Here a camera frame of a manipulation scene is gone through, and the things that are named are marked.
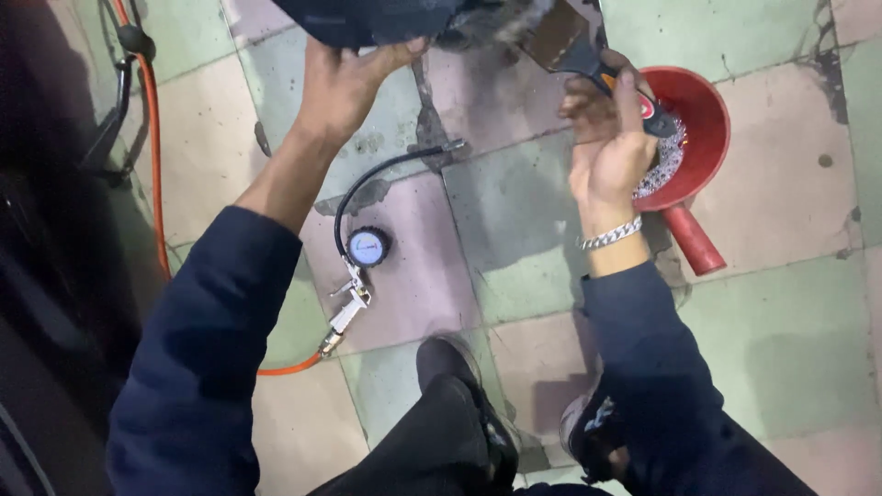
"black pants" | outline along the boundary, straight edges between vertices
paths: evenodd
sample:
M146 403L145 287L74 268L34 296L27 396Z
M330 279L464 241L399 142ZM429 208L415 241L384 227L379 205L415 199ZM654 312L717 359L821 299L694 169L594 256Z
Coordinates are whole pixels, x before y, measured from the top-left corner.
M310 495L510 494L509 485L496 487L490 482L491 455L480 418L481 412L468 387L452 376L438 376L364 460ZM664 472L665 477L682 481L676 484L677 494L708 490L713 494L731 494L731 488L744 486L743 480L738 480L744 477L755 477L758 484L752 486L766 488L769 494L814 494L748 432L730 422L731 435L737 440L737 452L730 458L732 463L708 467L696 461L695 466L659 467L659 473ZM635 496L660 494L654 491L657 487L652 480L638 480L634 476L629 479L626 487ZM670 487L669 480L663 486ZM518 494L595 496L606 492L586 485L540 484L519 490Z

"dirty floor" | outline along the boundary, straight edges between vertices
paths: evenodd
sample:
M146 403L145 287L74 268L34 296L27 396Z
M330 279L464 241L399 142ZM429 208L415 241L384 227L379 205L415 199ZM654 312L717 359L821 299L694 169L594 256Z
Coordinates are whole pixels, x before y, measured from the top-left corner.
M179 267L265 164L255 124L273 148L290 126L306 35L267 0L136 4L159 54L165 225ZM106 35L107 11L94 0L49 5L103 116L122 53ZM728 158L691 207L729 268L696 278L665 236L653 246L727 412L819 493L882 493L882 0L602 7L612 48L637 66L697 71L729 107ZM40 70L49 84L51 70ZM446 135L470 150L454 163L393 168L346 220L392 233L392 253L370 270L375 304L337 357L258 378L261 494L307 492L361 460L416 401L415 351L439 332L468 340L490 397L520 428L519 483L577 480L557 437L563 407L591 380L573 345L584 267L565 184L571 137L556 117L561 82L498 49L432 50L385 82L303 230L265 367L310 355L341 305L327 296L346 278L333 249L335 198L411 146ZM158 272L139 97L127 121L114 158L134 161L136 174L110 195L147 312Z

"navy blue jacket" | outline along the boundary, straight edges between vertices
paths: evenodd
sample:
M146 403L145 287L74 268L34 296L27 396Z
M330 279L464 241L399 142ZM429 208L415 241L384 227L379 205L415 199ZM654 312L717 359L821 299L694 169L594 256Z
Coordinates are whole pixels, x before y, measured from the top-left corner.
M238 207L193 246L146 323L111 413L108 472L118 494L254 493L251 395L301 247L288 229ZM583 287L641 492L811 493L723 413L650 262ZM572 485L530 492L587 494Z

